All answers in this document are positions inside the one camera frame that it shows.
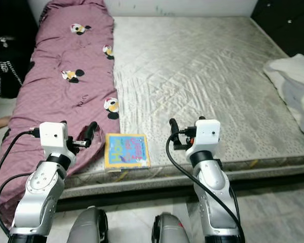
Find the pink blanket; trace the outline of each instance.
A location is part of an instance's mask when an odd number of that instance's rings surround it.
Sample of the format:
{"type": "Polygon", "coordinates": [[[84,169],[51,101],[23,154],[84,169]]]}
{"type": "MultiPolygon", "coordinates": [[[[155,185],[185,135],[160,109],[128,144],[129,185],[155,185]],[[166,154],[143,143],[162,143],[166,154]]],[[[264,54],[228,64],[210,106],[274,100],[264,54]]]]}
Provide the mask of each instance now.
{"type": "MultiPolygon", "coordinates": [[[[67,121],[77,138],[85,125],[97,121],[89,149],[80,151],[72,174],[97,158],[104,133],[118,133],[117,91],[113,86],[113,18],[103,0],[53,0],[42,16],[30,71],[17,98],[0,156],[13,138],[42,122],[67,121]]],[[[22,136],[0,172],[0,185],[13,175],[33,172],[44,154],[40,140],[22,136]]],[[[13,219],[25,180],[16,179],[3,190],[0,210],[6,222],[13,219]]]]}

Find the white wall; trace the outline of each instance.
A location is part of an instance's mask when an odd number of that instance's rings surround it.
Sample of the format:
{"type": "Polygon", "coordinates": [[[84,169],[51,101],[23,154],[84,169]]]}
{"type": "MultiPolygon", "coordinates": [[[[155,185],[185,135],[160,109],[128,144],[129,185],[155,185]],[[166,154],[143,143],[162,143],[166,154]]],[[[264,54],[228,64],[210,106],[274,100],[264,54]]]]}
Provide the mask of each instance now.
{"type": "MultiPolygon", "coordinates": [[[[36,21],[49,0],[28,0],[36,21]]],[[[250,16],[257,0],[105,0],[112,16],[250,16]]]]}

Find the tiled floor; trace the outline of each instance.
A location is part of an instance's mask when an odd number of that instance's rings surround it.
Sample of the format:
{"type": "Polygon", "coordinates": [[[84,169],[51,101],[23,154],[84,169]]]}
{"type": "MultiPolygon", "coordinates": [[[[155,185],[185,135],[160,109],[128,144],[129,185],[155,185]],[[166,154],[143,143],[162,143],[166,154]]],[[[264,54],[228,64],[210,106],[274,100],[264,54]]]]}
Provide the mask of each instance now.
{"type": "MultiPolygon", "coordinates": [[[[191,242],[203,242],[200,219],[196,218],[199,215],[192,213],[195,202],[188,198],[189,203],[186,204],[186,200],[163,199],[104,207],[108,216],[109,242],[151,242],[154,218],[161,212],[176,215],[185,226],[191,242]]],[[[238,201],[248,243],[304,243],[304,183],[239,192],[238,201]]],[[[48,242],[66,242],[81,211],[57,213],[48,242]]],[[[7,242],[7,238],[0,230],[0,243],[3,242],[7,242]]]]}

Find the bed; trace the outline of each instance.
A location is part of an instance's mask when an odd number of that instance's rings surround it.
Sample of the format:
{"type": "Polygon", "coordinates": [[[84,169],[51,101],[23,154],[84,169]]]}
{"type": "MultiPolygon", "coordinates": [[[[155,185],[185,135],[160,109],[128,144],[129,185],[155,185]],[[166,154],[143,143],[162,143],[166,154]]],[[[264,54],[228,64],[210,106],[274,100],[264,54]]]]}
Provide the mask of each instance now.
{"type": "MultiPolygon", "coordinates": [[[[286,55],[250,18],[114,21],[120,131],[147,135],[151,168],[106,173],[100,150],[68,177],[62,198],[189,185],[166,157],[171,117],[182,128],[200,115],[221,122],[216,156],[231,180],[304,173],[304,134],[262,71],[286,55]]],[[[192,170],[184,152],[172,154],[192,170]]]]}

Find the book cover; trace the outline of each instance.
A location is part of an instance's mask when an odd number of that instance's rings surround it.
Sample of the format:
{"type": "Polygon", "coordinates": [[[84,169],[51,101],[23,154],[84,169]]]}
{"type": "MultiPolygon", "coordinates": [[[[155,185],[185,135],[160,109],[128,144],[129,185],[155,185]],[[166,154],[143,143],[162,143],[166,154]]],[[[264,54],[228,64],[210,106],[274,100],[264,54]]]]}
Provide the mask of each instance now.
{"type": "Polygon", "coordinates": [[[105,170],[149,168],[147,139],[144,134],[106,135],[105,170]]]}

